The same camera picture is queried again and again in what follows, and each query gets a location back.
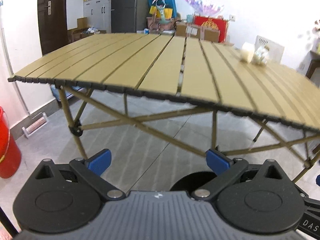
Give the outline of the clear plastic bag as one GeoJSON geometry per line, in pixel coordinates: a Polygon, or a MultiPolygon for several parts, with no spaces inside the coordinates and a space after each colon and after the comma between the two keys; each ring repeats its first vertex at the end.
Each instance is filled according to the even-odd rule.
{"type": "Polygon", "coordinates": [[[253,55],[254,64],[265,66],[269,61],[269,47],[260,46],[253,55]]]}

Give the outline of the white foam tape roll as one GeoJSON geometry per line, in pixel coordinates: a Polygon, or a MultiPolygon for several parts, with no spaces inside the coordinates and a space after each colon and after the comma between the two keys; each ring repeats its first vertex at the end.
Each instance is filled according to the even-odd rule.
{"type": "Polygon", "coordinates": [[[240,60],[242,62],[251,63],[251,61],[253,60],[254,52],[255,46],[251,43],[245,42],[240,50],[240,60]]]}

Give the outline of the white floor squeegee mop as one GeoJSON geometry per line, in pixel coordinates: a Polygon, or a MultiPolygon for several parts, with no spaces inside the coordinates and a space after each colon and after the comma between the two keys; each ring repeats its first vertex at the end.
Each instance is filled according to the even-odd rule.
{"type": "Polygon", "coordinates": [[[42,56],[36,11],[35,1],[1,0],[1,106],[16,138],[53,99],[47,85],[8,81],[42,56]]]}

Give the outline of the folding slatted camping table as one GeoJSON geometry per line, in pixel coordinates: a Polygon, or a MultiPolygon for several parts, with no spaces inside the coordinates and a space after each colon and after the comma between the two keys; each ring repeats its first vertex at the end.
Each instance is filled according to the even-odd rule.
{"type": "Polygon", "coordinates": [[[319,138],[319,89],[294,69],[257,66],[223,43],[156,34],[98,34],[53,51],[9,77],[10,82],[54,85],[82,157],[85,130],[132,125],[201,155],[147,125],[191,114],[229,112],[248,117],[277,143],[228,151],[228,156],[287,148],[319,138]],[[189,103],[185,110],[131,117],[92,98],[96,90],[189,103]]]}

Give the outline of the red plastic bucket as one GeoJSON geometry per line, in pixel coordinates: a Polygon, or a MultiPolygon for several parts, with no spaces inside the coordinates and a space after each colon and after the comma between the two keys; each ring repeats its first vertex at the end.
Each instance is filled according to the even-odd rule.
{"type": "Polygon", "coordinates": [[[21,164],[21,151],[11,135],[9,122],[4,109],[1,107],[0,123],[0,176],[3,179],[12,177],[21,164]]]}

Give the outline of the dark wooden side table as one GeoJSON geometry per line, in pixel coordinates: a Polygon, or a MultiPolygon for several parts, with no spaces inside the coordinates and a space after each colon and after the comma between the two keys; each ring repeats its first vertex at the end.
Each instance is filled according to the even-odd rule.
{"type": "Polygon", "coordinates": [[[308,79],[311,79],[311,77],[313,76],[315,70],[317,68],[319,68],[319,62],[320,62],[320,55],[314,51],[309,51],[310,53],[310,57],[311,57],[311,61],[310,61],[310,64],[309,64],[309,67],[308,67],[308,70],[306,72],[306,77],[308,79]]]}

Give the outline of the pink fluffy rug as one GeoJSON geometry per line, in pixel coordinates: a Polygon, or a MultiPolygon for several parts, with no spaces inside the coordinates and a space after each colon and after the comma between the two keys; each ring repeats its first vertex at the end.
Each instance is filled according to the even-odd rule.
{"type": "Polygon", "coordinates": [[[0,240],[12,240],[12,236],[2,224],[0,224],[0,240]]]}

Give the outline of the open cardboard boxes by door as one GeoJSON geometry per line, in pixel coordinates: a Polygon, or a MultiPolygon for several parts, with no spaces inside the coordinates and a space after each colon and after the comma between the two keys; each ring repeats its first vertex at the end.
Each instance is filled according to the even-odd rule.
{"type": "Polygon", "coordinates": [[[86,38],[95,34],[106,34],[106,30],[100,30],[91,28],[88,25],[88,19],[86,17],[77,19],[77,27],[67,30],[68,43],[73,43],[82,38],[86,38]]]}

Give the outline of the large taped cardboard box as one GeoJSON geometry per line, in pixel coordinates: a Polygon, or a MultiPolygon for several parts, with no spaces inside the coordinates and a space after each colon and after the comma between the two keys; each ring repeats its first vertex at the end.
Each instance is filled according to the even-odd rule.
{"type": "Polygon", "coordinates": [[[192,37],[199,40],[205,40],[210,42],[219,42],[220,31],[212,28],[199,26],[191,23],[176,22],[176,36],[192,37]]]}

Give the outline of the red gift box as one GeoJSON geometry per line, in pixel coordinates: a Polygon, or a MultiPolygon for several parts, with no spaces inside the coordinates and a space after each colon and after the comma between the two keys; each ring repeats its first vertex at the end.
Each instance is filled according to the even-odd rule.
{"type": "Polygon", "coordinates": [[[199,26],[203,26],[213,30],[218,30],[220,32],[219,43],[223,43],[226,41],[229,20],[224,20],[222,17],[214,18],[195,16],[194,23],[199,26]]]}

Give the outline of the iridescent flower bouquet wrap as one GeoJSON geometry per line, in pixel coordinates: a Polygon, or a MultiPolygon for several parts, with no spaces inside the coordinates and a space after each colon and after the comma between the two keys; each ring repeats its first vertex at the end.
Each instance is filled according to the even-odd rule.
{"type": "Polygon", "coordinates": [[[202,16],[215,16],[223,9],[223,5],[206,5],[202,0],[184,0],[191,6],[196,14],[202,16]]]}

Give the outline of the blue gift bag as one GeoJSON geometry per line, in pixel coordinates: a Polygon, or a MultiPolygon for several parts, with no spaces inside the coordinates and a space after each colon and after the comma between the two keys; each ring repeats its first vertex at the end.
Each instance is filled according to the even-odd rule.
{"type": "Polygon", "coordinates": [[[177,17],[175,0],[148,0],[148,6],[149,14],[157,18],[161,18],[161,13],[166,19],[177,17]]]}

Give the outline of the dark brown door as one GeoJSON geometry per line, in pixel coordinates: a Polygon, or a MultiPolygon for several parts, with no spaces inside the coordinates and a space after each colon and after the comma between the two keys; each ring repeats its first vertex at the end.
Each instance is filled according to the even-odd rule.
{"type": "Polygon", "coordinates": [[[42,54],[68,44],[66,0],[37,0],[42,54]]]}

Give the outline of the white kitchen cabinets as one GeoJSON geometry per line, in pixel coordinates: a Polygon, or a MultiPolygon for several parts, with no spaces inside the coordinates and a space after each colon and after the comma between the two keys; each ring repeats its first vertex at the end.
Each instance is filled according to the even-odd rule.
{"type": "Polygon", "coordinates": [[[111,32],[111,0],[84,0],[84,17],[88,26],[111,32]]]}

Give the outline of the white wall heater panel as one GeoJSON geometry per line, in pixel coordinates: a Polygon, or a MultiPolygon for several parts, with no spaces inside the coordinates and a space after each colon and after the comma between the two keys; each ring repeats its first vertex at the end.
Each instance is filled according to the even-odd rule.
{"type": "Polygon", "coordinates": [[[255,49],[257,50],[260,47],[263,48],[265,46],[267,46],[267,48],[269,49],[269,59],[273,62],[281,63],[281,59],[284,53],[284,47],[258,35],[255,41],[255,49]]]}

